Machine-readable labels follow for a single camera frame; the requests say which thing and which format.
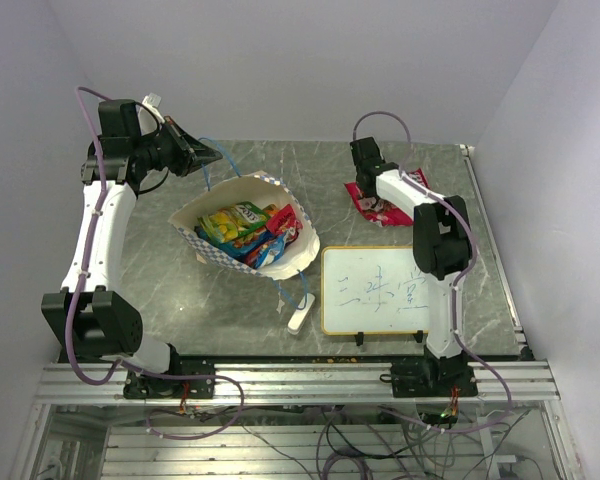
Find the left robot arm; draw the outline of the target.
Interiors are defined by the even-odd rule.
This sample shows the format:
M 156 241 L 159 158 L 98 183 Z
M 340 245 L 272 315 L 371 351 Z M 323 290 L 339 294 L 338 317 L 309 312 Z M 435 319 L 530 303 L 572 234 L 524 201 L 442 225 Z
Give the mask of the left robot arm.
M 150 387 L 172 397 L 184 373 L 172 364 L 171 346 L 144 333 L 139 311 L 118 291 L 124 238 L 150 172 L 184 177 L 223 155 L 161 114 L 160 102 L 149 94 L 140 102 L 99 103 L 101 130 L 81 168 L 84 209 L 74 257 L 59 291 L 44 294 L 41 311 L 71 365 L 95 358 L 150 372 Z

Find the green yellow candy bag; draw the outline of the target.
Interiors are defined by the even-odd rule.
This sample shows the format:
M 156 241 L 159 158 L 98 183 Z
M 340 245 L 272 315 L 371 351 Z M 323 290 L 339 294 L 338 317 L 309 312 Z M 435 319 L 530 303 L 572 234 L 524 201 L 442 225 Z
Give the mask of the green yellow candy bag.
M 226 243 L 239 235 L 236 219 L 231 212 L 231 207 L 235 204 L 222 207 L 212 214 L 202 215 L 198 218 L 200 227 L 214 241 Z

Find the checkered paper bag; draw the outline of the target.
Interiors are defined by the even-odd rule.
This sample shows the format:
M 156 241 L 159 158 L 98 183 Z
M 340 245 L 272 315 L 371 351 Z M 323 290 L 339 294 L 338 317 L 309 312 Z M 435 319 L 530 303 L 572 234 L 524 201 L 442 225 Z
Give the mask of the checkered paper bag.
M 206 191 L 169 223 L 201 262 L 268 278 L 294 308 L 307 310 L 304 270 L 317 258 L 320 240 L 306 209 L 281 179 L 242 173 L 218 142 L 203 140 L 228 160 L 234 176 L 214 184 L 203 167 Z

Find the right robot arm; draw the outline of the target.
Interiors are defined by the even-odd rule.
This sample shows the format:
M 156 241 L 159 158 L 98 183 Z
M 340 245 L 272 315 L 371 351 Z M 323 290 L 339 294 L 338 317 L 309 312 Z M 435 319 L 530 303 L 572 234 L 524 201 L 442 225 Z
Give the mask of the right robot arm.
M 431 276 L 430 326 L 420 380 L 428 393 L 443 395 L 467 364 L 462 287 L 475 265 L 476 246 L 466 203 L 460 196 L 433 192 L 385 161 L 372 137 L 352 141 L 350 150 L 362 193 L 392 203 L 413 221 L 413 257 Z

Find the pink snack bag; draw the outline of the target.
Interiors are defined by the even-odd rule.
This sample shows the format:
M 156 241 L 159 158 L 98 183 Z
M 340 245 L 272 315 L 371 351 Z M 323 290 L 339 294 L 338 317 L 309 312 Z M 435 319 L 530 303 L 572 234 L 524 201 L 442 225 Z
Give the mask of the pink snack bag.
M 383 172 L 377 180 L 380 182 L 377 192 L 380 197 L 366 195 L 356 182 L 345 184 L 356 209 L 371 223 L 378 226 L 412 226 L 415 207 L 432 204 L 434 192 L 421 169 L 413 172 L 397 168 Z

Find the blue snack bag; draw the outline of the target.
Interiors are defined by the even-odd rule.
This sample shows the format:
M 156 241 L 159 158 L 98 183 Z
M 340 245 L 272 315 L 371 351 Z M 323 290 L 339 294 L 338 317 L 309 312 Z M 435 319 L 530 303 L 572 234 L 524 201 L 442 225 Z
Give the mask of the blue snack bag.
M 212 246 L 229 255 L 228 248 L 225 246 L 227 242 L 218 243 L 212 240 L 201 227 L 196 227 L 194 231 L 202 240 L 210 243 Z M 232 256 L 229 256 L 252 269 L 259 269 L 260 267 L 264 267 L 277 261 L 283 255 L 285 247 L 286 243 L 282 235 L 275 237 L 271 234 L 267 240 L 261 243 L 256 249 L 248 253 L 246 256 L 241 258 L 233 258 Z

